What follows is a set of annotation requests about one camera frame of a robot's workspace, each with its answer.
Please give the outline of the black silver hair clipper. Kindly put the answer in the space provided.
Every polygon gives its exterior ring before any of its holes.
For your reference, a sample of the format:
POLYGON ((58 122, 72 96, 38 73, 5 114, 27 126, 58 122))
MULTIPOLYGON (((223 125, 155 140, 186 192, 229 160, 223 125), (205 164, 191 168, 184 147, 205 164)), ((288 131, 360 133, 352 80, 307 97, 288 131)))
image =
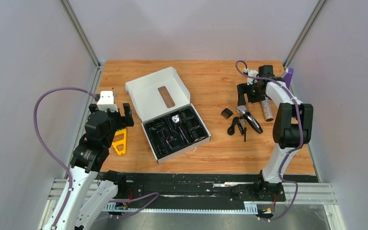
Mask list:
POLYGON ((259 134, 263 133, 263 129, 254 116, 244 105, 237 106, 236 110, 243 119, 259 134))

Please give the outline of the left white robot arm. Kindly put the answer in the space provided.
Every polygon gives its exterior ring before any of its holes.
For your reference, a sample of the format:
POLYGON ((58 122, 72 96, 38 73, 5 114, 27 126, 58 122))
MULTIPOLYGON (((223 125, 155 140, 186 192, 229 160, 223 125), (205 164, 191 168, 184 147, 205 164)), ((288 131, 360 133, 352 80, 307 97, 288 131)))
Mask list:
POLYGON ((109 170, 94 194, 85 199, 109 156, 115 133, 134 125, 130 105, 124 103, 123 109, 125 114, 121 115, 110 109, 101 111, 96 104, 90 104, 91 113, 85 124, 85 134, 80 138, 70 161, 71 177, 43 229, 88 230, 112 198, 122 198, 127 194, 126 175, 109 170))

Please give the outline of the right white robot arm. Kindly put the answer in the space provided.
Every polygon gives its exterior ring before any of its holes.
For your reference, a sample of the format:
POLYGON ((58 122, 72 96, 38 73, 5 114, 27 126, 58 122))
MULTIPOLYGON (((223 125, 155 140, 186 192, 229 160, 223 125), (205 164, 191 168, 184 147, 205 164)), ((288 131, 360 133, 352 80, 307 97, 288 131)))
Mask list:
POLYGON ((273 187, 278 188, 285 181, 283 175, 292 157, 311 139, 313 106, 294 96, 284 78, 276 77, 270 65, 260 66, 258 70, 236 69, 247 78, 245 84, 238 86, 237 111, 252 129, 258 133, 263 131, 246 108, 245 96, 253 103, 269 99, 277 107, 273 126, 275 147, 254 185, 256 197, 267 200, 274 193, 273 187))

